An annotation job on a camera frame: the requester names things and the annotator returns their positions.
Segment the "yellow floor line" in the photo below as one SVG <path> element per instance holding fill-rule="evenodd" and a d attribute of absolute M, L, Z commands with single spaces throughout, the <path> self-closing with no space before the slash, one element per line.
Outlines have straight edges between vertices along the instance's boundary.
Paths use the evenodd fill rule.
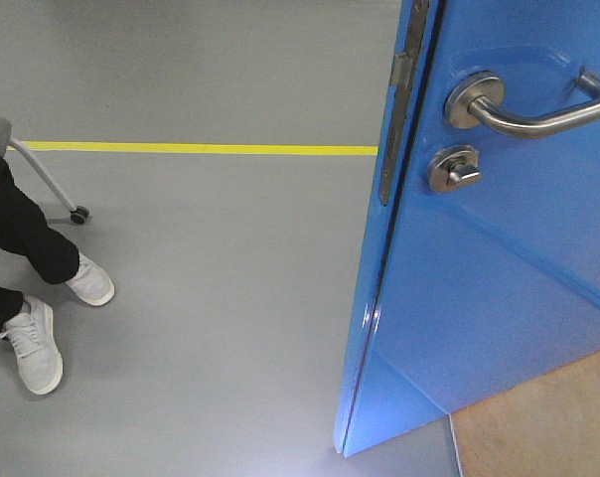
<path fill-rule="evenodd" d="M 375 146 L 274 144 L 178 144 L 155 142 L 24 141 L 34 151 L 153 152 L 173 154 L 253 154 L 294 156 L 376 156 Z"/>

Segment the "shoe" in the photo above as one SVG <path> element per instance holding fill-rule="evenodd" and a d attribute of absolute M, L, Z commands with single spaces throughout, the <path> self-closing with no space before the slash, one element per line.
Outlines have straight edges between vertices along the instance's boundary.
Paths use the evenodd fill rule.
<path fill-rule="evenodd" d="M 83 253 L 79 254 L 79 270 L 67 285 L 92 306 L 105 305 L 114 296 L 114 284 L 108 274 Z"/>
<path fill-rule="evenodd" d="M 0 338 L 11 342 L 29 391 L 45 395 L 58 386 L 63 372 L 62 355 L 53 337 L 53 309 L 33 296 L 24 295 L 24 301 L 30 310 L 7 321 Z"/>

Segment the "gray floor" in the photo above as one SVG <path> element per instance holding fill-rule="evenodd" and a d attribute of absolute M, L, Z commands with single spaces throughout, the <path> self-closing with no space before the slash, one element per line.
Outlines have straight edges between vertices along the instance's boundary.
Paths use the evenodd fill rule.
<path fill-rule="evenodd" d="M 0 2 L 0 114 L 21 139 L 373 145 L 397 10 Z M 373 158 L 40 157 L 92 221 L 10 152 L 19 185 L 118 293 L 90 309 L 0 252 L 65 358 L 34 397 L 1 346 L 0 476 L 457 475 L 443 420 L 348 460 L 331 443 Z"/>

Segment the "wheel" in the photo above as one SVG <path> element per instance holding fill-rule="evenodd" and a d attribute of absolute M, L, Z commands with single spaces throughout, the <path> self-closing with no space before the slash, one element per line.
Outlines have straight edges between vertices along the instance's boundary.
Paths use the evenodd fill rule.
<path fill-rule="evenodd" d="M 88 214 L 90 214 L 90 212 L 86 207 L 77 207 L 74 211 L 71 212 L 71 220 L 75 224 L 81 226 L 85 224 L 85 221 L 88 218 Z"/>

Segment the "chair leg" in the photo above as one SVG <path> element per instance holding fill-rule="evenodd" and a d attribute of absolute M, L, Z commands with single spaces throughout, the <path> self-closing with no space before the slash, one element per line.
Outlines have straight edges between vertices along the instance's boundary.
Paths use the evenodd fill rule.
<path fill-rule="evenodd" d="M 36 157 L 35 153 L 29 149 L 26 144 L 17 139 L 11 137 L 9 139 L 9 145 L 12 146 L 16 151 L 18 151 L 24 158 L 29 161 L 29 163 L 33 166 L 33 169 L 39 174 L 42 180 L 49 186 L 49 188 L 53 191 L 53 193 L 57 196 L 60 202 L 67 208 L 67 210 L 71 213 L 71 220 L 78 225 L 82 225 L 88 218 L 89 210 L 86 207 L 76 206 L 75 203 L 71 200 L 69 195 L 62 189 L 60 184 L 55 180 L 55 178 L 51 175 L 48 169 L 40 162 L 40 160 Z"/>

